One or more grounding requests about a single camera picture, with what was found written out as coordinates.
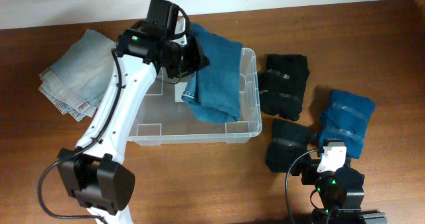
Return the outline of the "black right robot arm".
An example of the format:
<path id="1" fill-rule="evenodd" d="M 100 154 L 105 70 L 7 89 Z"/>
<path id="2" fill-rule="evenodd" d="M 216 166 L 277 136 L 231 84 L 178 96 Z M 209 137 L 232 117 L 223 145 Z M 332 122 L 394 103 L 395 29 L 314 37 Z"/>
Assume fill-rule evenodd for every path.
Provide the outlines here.
<path id="1" fill-rule="evenodd" d="M 361 209 L 365 197 L 365 176 L 351 167 L 351 158 L 347 158 L 337 171 L 323 173 L 319 172 L 319 160 L 308 158 L 295 165 L 291 174 L 300 176 L 302 184 L 314 186 L 311 193 L 318 194 L 323 205 L 314 205 L 311 215 L 302 223 L 388 223 L 385 213 Z"/>

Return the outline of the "dark blue jeans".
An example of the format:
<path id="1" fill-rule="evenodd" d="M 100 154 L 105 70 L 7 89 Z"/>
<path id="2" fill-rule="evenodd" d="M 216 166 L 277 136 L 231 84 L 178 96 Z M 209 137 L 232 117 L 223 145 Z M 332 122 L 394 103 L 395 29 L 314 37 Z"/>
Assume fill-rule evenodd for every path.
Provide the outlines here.
<path id="1" fill-rule="evenodd" d="M 210 64 L 192 75 L 182 100 L 202 122 L 238 121 L 242 43 L 211 33 L 196 23 L 192 24 L 191 36 L 198 39 Z"/>

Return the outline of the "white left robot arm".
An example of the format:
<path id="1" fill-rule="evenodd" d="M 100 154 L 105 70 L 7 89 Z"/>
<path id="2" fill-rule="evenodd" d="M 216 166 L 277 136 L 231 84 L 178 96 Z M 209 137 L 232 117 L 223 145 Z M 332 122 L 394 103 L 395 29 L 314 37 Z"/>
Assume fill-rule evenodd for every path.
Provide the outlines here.
<path id="1" fill-rule="evenodd" d="M 181 79 L 209 65 L 190 32 L 191 22 L 180 6 L 151 0 L 147 18 L 118 37 L 112 77 L 90 127 L 73 150 L 61 149 L 46 169 L 58 170 L 68 196 L 88 210 L 84 219 L 132 222 L 135 175 L 123 165 L 129 132 L 161 70 L 170 79 Z"/>

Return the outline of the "light blue jeans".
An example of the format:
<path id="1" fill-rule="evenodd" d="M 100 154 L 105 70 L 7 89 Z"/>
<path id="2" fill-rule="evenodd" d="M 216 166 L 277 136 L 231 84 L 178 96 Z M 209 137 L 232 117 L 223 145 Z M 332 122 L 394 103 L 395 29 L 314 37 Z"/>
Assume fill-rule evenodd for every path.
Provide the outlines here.
<path id="1" fill-rule="evenodd" d="M 88 29 L 65 54 L 39 74 L 43 93 L 60 111 L 76 121 L 92 117 L 110 82 L 116 43 Z"/>

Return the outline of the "blue taped garment bundle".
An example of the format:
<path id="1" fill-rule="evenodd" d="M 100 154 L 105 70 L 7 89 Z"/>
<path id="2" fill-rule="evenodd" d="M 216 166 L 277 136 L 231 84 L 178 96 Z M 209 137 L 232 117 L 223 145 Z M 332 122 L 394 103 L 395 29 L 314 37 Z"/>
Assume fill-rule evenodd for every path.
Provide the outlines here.
<path id="1" fill-rule="evenodd" d="M 322 131 L 316 134 L 320 146 L 326 140 L 341 140 L 347 147 L 347 156 L 361 157 L 367 126 L 375 111 L 375 103 L 367 97 L 333 89 L 329 106 L 319 116 Z"/>

